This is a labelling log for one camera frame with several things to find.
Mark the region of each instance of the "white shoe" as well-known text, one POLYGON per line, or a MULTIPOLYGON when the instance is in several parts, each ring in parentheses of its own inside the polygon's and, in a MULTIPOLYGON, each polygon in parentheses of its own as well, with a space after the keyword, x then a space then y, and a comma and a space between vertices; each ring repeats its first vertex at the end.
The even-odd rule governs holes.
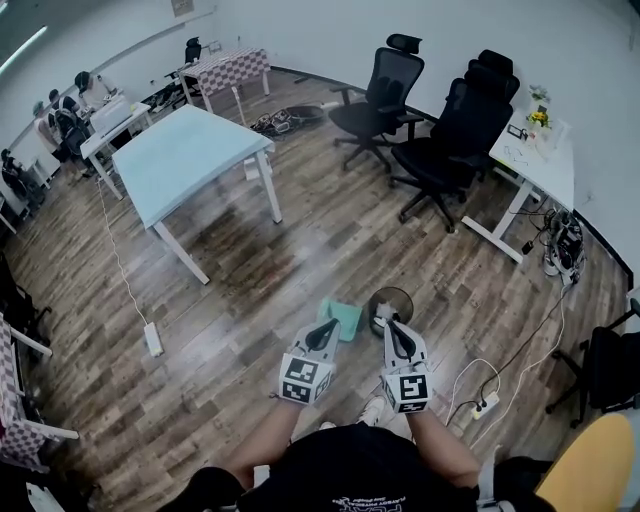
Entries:
POLYGON ((362 411, 356 423, 363 422, 370 427, 375 427, 380 421, 380 416, 382 416, 382 411, 384 411, 386 404, 387 400, 383 396, 374 396, 364 406, 364 411, 362 411))

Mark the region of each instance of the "wall baseboard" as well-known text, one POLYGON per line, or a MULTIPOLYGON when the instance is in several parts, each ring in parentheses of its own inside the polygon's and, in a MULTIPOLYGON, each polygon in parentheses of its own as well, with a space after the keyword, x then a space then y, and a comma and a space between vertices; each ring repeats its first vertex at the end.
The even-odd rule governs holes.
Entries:
MULTIPOLYGON (((306 78, 314 78, 316 80, 320 80, 321 82, 326 82, 328 84, 332 84, 332 85, 349 85, 349 84, 344 84, 343 82, 339 82, 338 80, 333 80, 331 78, 326 78, 324 76, 320 76, 320 75, 314 75, 313 73, 306 73, 304 71, 297 71, 295 69, 290 69, 290 68, 283 68, 281 66, 271 66, 271 69, 275 70, 275 71, 283 71, 285 73, 291 73, 293 75, 298 75, 298 76, 302 76, 302 77, 306 77, 306 78)), ((366 91, 360 87, 353 87, 354 91, 359 92, 360 94, 364 94, 366 91)), ((431 114, 427 114, 426 112, 422 112, 421 110, 418 110, 416 108, 413 107, 409 107, 407 106, 407 111, 411 112, 412 114, 415 114, 417 116, 421 116, 424 117, 426 120, 431 121, 432 123, 435 123, 438 121, 438 118, 435 116, 432 116, 431 114)), ((578 220, 580 222, 582 222, 582 224, 585 225, 585 227, 589 230, 589 232, 593 235, 593 237, 598 240, 598 242, 600 242, 602 244, 602 246, 607 250, 607 252, 611 255, 611 257, 616 260, 616 262, 618 263, 618 265, 620 265, 620 267, 622 267, 622 270, 624 270, 624 272, 627 274, 627 286, 629 291, 633 290, 634 288, 634 279, 633 279, 633 271, 631 270, 631 268, 629 267, 629 265, 627 265, 625 263, 625 261, 622 259, 622 257, 618 254, 618 251, 616 251, 612 245, 607 241, 607 239, 605 237, 603 237, 600 232, 593 226, 593 224, 591 224, 587 219, 584 218, 584 216, 582 216, 582 214, 576 210, 573 211, 573 214, 578 218, 578 220)))

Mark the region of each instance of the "white cable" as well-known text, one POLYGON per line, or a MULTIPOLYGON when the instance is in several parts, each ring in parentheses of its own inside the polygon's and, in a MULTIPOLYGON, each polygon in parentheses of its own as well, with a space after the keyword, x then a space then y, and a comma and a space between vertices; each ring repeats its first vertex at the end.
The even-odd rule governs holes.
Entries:
POLYGON ((445 421, 445 422, 444 422, 444 424, 445 424, 445 425, 449 425, 449 420, 451 419, 451 412, 453 411, 453 404, 455 403, 455 400, 456 400, 456 386, 458 385, 458 379, 459 379, 460 377, 462 377, 462 375, 464 374, 464 372, 466 372, 469 368, 471 368, 471 365, 472 365, 473 363, 477 363, 478 361, 481 361, 481 362, 483 362, 483 363, 488 364, 488 365, 491 367, 491 369, 496 373, 496 377, 498 377, 498 389, 496 389, 496 393, 497 393, 498 391, 500 391, 500 374, 498 373, 498 370, 496 370, 496 369, 493 367, 493 365, 492 365, 489 361, 485 361, 484 359, 480 359, 480 358, 479 358, 479 359, 474 359, 473 361, 471 361, 471 362, 467 365, 467 367, 466 367, 464 370, 462 370, 462 371, 460 372, 460 375, 458 375, 458 376, 456 377, 456 380, 455 380, 455 381, 454 381, 454 383, 453 383, 453 394, 452 394, 452 396, 451 396, 451 406, 449 407, 449 414, 447 414, 447 421, 445 421))
POLYGON ((116 250, 116 242, 113 239, 113 233, 111 232, 111 229, 109 228, 109 217, 107 216, 107 208, 104 206, 104 199, 102 197, 102 187, 100 187, 100 178, 97 179, 97 182, 98 182, 98 191, 100 192, 100 201, 102 202, 102 211, 104 212, 104 220, 107 223, 107 231, 109 232, 109 237, 111 237, 111 243, 113 244, 113 254, 116 255, 116 259, 118 260, 118 266, 120 267, 120 273, 122 274, 122 280, 127 285, 127 290, 129 291, 129 296, 133 300, 133 305, 136 308, 136 311, 138 312, 138 314, 140 315, 140 318, 142 318, 142 321, 144 322, 144 325, 149 325, 148 322, 147 322, 147 319, 140 312, 140 309, 138 309, 138 303, 136 302, 136 298, 131 293, 131 287, 129 286, 129 281, 127 281, 127 278, 124 276, 124 269, 122 268, 122 265, 120 264, 120 256, 118 255, 118 251, 116 250))
POLYGON ((487 427, 487 430, 485 430, 482 435, 476 439, 473 444, 471 445, 471 449, 473 450, 475 448, 475 446, 482 440, 482 438, 484 436, 487 435, 487 433, 493 428, 495 427, 498 423, 500 423, 500 421, 502 421, 502 419, 509 413, 509 410, 511 409, 511 406, 513 405, 514 400, 516 399, 516 396, 518 396, 518 391, 520 391, 520 386, 522 385, 522 379, 524 377, 524 374, 527 373, 529 370, 531 370, 531 368, 534 368, 536 366, 538 366, 539 364, 541 364, 547 357, 549 357, 560 345, 560 340, 562 339, 562 333, 564 332, 564 290, 565 288, 567 288, 567 286, 571 286, 570 283, 566 286, 562 287, 562 291, 560 292, 560 313, 562 315, 562 327, 560 328, 560 334, 558 334, 558 339, 556 340, 555 345, 553 345, 553 347, 551 348, 551 350, 549 350, 549 352, 547 352, 544 357, 542 359, 540 359, 540 361, 533 363, 530 366, 527 366, 524 370, 522 370, 522 373, 520 374, 520 378, 518 379, 518 385, 516 386, 516 392, 513 394, 513 397, 511 397, 511 401, 509 402, 509 406, 507 407, 507 410, 504 411, 504 413, 502 413, 502 416, 500 416, 496 421, 494 421, 491 425, 489 425, 487 427))

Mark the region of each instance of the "wooden floor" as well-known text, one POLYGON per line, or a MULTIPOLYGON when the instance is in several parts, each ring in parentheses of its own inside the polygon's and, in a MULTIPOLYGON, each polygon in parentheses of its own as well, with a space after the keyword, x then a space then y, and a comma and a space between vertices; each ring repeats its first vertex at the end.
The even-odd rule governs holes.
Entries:
MULTIPOLYGON (((324 83, 294 79, 271 73, 268 98, 259 83, 247 85, 247 118, 338 100, 324 83)), ((213 103, 218 113, 236 119, 230 92, 213 103)), ((46 326, 55 356, 38 376, 45 413, 81 433, 56 463, 95 478, 105 510, 155 510, 198 468, 219 463, 272 407, 267 397, 282 353, 294 333, 315 319, 324 297, 362 306, 388 285, 411 295, 416 311, 410 325, 423 334, 433 371, 431 407, 443 419, 458 373, 476 357, 504 363, 558 300, 561 283, 545 276, 540 245, 516 266, 461 224, 447 234, 430 205, 401 225, 398 211, 414 190, 389 189, 372 155, 342 171, 341 159, 352 148, 334 148, 339 135, 327 120, 277 141, 272 163, 284 218, 279 225, 259 180, 246 182, 242 169, 171 214, 166 225, 209 275, 207 286, 144 231, 127 196, 117 202, 105 190, 131 289, 165 347, 160 358, 149 355, 142 320, 122 283, 95 182, 57 177, 35 220, 8 242, 18 282, 36 305, 53 308, 46 326)), ((452 200, 451 208, 457 218, 468 214, 492 228, 514 194, 513 185, 491 175, 474 184, 466 204, 452 200)), ((521 247, 535 233, 527 217, 518 217, 507 241, 521 247)), ((590 235, 586 248, 585 275, 565 300, 562 347, 574 352, 594 326, 622 311, 626 290, 626 276, 590 235)), ((501 410, 522 368, 553 345, 560 324, 557 310, 504 372, 501 410)), ((297 435, 321 420, 354 420, 371 393, 380 391, 381 364, 382 345, 368 330, 341 345, 337 378, 303 413, 297 435)), ((475 365, 461 379, 456 401, 476 397, 490 375, 475 365)), ((539 365, 509 415, 478 445, 478 455, 499 440, 514 454, 555 456, 575 404, 553 416, 545 415, 544 405, 569 382, 569 371, 555 361, 539 365)), ((465 409, 451 428, 471 443, 499 412, 473 422, 465 409)), ((401 416, 387 414, 384 423, 407 431, 401 416)))

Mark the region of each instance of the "power strip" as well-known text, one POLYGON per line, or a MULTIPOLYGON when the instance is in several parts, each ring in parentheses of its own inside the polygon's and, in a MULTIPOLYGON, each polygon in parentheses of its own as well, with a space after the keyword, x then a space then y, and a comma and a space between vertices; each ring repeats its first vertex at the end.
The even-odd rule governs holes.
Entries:
POLYGON ((471 416, 474 420, 479 420, 496 405, 498 405, 500 403, 500 397, 498 396, 498 393, 494 391, 489 396, 487 396, 487 398, 485 398, 485 402, 487 402, 487 405, 485 405, 484 407, 480 405, 480 407, 482 408, 479 411, 475 407, 471 410, 471 416))

